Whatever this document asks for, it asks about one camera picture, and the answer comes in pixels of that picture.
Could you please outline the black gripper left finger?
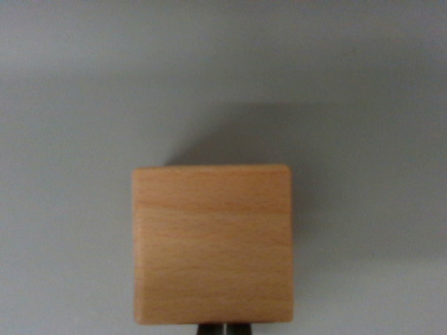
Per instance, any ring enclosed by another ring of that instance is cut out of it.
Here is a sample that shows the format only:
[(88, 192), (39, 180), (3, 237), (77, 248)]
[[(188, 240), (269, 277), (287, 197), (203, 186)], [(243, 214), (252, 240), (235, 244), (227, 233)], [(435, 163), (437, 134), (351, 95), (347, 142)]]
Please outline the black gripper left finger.
[(197, 335), (224, 335), (224, 324), (221, 323), (202, 323), (198, 325)]

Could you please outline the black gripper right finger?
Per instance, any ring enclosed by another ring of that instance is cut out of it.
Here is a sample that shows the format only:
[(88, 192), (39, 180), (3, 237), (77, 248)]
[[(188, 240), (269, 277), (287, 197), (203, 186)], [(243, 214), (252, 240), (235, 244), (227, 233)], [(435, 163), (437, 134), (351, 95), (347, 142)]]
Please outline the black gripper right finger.
[(228, 323), (226, 335), (252, 335), (250, 323)]

